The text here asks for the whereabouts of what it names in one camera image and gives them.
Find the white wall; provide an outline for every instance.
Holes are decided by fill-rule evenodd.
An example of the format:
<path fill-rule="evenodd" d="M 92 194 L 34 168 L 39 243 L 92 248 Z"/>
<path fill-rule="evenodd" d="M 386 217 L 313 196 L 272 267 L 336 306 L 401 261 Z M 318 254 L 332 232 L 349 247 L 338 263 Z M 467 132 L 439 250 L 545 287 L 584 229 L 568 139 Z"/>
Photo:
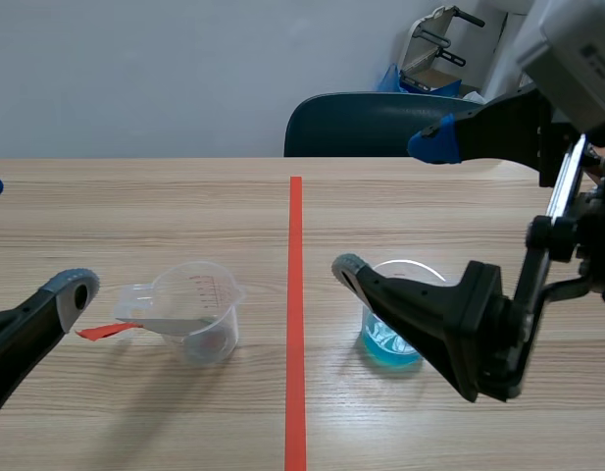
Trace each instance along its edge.
<path fill-rule="evenodd" d="M 458 34 L 479 84 L 502 14 Z M 0 0 L 0 157 L 278 156 L 305 98 L 371 90 L 433 0 Z"/>

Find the plastic measuring cup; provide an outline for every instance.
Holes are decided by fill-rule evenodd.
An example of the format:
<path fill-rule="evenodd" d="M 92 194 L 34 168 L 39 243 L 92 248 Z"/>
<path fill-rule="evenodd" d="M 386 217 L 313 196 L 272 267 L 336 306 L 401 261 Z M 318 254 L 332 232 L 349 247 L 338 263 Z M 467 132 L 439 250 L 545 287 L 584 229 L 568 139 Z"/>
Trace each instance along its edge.
<path fill-rule="evenodd" d="M 189 262 L 151 285 L 123 287 L 114 315 L 161 334 L 182 363 L 208 365 L 224 360 L 236 347 L 236 306 L 244 297 L 226 268 Z"/>
<path fill-rule="evenodd" d="M 429 285 L 443 286 L 446 280 L 426 265 L 412 260 L 391 260 L 374 269 L 386 278 L 402 278 Z M 363 306 L 361 338 L 370 354 L 381 364 L 404 367 L 421 358 L 420 353 L 383 323 L 367 306 Z"/>

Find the wooden table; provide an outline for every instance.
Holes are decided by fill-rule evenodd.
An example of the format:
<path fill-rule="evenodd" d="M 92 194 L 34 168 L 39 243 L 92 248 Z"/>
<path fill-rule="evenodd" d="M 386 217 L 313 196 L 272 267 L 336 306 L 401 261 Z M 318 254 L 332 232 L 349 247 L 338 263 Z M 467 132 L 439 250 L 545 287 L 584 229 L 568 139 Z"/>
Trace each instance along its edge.
<path fill-rule="evenodd" d="M 361 306 L 335 256 L 427 263 L 458 280 L 471 259 L 514 287 L 527 223 L 549 191 L 494 161 L 0 161 L 0 310 L 88 267 L 102 289 L 76 324 L 110 321 L 122 285 L 190 260 L 247 287 L 223 367 L 175 363 L 161 340 L 67 336 L 0 413 L 0 470 L 281 470 L 289 176 L 304 178 L 309 470 L 605 470 L 605 306 L 549 309 L 524 395 L 469 404 L 429 366 L 370 365 Z M 554 278 L 574 272 L 557 267 Z"/>

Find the red tape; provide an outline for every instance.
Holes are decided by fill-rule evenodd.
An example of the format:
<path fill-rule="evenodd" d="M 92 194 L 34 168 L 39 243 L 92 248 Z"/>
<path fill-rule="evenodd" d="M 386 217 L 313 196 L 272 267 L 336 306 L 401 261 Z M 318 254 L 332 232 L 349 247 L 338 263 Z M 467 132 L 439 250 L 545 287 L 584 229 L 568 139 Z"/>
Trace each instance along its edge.
<path fill-rule="evenodd" d="M 306 471 L 302 178 L 291 177 L 289 198 L 284 471 Z"/>
<path fill-rule="evenodd" d="M 129 329 L 142 329 L 143 326 L 135 324 L 133 322 L 125 322 L 121 324 L 113 324 L 112 326 L 96 327 L 95 329 L 85 329 L 83 331 L 76 332 L 83 339 L 98 341 L 107 337 L 112 337 L 119 332 L 127 331 Z"/>

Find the dark blue chair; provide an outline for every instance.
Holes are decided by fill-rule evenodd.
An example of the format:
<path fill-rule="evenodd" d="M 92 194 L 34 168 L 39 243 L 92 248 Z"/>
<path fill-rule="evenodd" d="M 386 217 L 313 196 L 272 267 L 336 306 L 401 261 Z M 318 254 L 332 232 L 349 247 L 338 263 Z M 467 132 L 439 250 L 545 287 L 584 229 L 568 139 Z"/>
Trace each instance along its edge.
<path fill-rule="evenodd" d="M 451 113 L 478 103 L 404 93 L 336 93 L 297 107 L 285 157 L 405 157 L 409 139 Z"/>

